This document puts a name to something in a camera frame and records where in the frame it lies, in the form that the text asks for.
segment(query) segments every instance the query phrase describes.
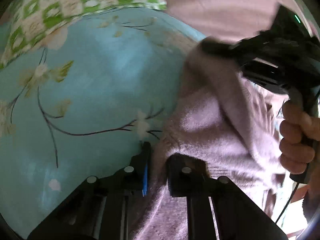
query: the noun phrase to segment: pillow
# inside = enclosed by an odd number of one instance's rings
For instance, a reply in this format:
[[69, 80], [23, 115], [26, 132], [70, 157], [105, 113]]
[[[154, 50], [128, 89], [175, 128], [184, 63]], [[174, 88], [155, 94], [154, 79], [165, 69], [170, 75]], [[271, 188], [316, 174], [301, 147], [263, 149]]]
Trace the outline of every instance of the pillow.
[[79, 16], [111, 8], [147, 7], [166, 9], [165, 0], [15, 0], [11, 33], [0, 69], [54, 30]]

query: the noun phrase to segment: pink fleece fabric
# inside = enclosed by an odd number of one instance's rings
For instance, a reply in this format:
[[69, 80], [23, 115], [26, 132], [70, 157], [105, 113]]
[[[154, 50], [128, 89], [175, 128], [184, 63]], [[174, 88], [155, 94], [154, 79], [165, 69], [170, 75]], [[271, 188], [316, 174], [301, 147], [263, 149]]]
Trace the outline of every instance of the pink fleece fabric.
[[235, 42], [269, 29], [277, 5], [283, 4], [305, 21], [294, 0], [166, 0], [172, 17], [206, 36]]
[[165, 161], [181, 153], [207, 162], [212, 178], [227, 176], [259, 207], [284, 173], [274, 139], [274, 111], [233, 60], [188, 56], [177, 107], [152, 155], [148, 196], [131, 210], [134, 239], [187, 239], [185, 198], [172, 198]]
[[[305, 22], [294, 0], [167, 2], [169, 15], [226, 42], [269, 29], [278, 3]], [[233, 61], [209, 57], [199, 48], [189, 55], [181, 82], [177, 108], [153, 153], [149, 193], [135, 199], [130, 210], [134, 240], [188, 239], [186, 200], [170, 197], [165, 180], [165, 161], [174, 153], [205, 160], [211, 177], [229, 177], [262, 209], [268, 191], [278, 186], [275, 174], [284, 173], [273, 137], [283, 98], [267, 96], [241, 77]]]

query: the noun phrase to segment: light blue floral fabric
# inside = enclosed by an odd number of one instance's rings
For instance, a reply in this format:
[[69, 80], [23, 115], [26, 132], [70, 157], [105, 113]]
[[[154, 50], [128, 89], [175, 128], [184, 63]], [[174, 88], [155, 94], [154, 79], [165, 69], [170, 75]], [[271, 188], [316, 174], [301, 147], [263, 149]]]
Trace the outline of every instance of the light blue floral fabric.
[[155, 144], [204, 35], [126, 8], [65, 25], [0, 72], [0, 212], [23, 238], [88, 176]]

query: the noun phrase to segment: green light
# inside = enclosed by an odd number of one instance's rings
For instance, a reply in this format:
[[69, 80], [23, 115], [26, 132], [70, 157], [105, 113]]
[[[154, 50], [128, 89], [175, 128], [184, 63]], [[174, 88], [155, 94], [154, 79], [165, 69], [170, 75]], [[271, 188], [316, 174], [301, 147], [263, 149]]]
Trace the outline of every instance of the green light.
[[296, 15], [294, 15], [294, 16], [296, 17], [296, 19], [298, 20], [298, 22], [301, 23], [300, 20], [299, 20], [299, 18], [298, 18], [298, 16], [296, 16]]

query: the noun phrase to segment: finger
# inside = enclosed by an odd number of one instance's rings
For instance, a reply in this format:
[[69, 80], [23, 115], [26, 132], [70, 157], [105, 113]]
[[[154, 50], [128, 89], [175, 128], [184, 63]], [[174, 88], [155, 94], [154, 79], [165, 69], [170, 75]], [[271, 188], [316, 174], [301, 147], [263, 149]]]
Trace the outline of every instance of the finger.
[[299, 143], [302, 139], [302, 130], [299, 125], [284, 120], [280, 124], [280, 133], [291, 144]]
[[303, 133], [310, 139], [320, 141], [320, 119], [302, 114], [300, 126]]
[[283, 154], [280, 156], [280, 163], [285, 169], [290, 171], [292, 174], [301, 174], [307, 168], [306, 163], [297, 163], [293, 160], [290, 160], [287, 156]]
[[312, 147], [303, 144], [291, 144], [285, 138], [280, 142], [280, 151], [288, 159], [297, 163], [309, 163], [315, 157]]
[[284, 118], [291, 124], [301, 126], [303, 133], [310, 139], [320, 141], [320, 119], [310, 117], [291, 101], [284, 103], [282, 107]]
[[287, 101], [282, 106], [282, 113], [289, 123], [300, 125], [303, 113], [300, 107], [293, 104], [291, 101]]

